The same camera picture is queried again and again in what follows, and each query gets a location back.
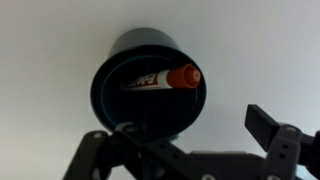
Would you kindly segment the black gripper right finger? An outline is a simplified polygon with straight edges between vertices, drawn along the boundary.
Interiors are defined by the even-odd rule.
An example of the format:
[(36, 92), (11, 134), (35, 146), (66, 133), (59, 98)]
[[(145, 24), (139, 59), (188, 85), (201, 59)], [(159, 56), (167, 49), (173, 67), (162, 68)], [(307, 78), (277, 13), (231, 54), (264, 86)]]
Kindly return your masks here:
[(296, 126), (277, 122), (255, 104), (247, 106), (245, 127), (267, 153), (260, 180), (301, 180), (296, 176), (298, 165), (320, 179), (320, 131), (304, 134)]

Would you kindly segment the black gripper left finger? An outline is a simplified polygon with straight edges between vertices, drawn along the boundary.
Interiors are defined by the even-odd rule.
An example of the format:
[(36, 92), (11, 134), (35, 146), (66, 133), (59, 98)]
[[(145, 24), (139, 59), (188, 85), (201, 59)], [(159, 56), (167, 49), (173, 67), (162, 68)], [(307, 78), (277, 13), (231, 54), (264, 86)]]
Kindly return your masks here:
[(108, 180), (124, 166), (136, 180), (214, 180), (214, 173), (167, 139), (147, 137), (134, 127), (108, 135), (85, 134), (63, 180)]

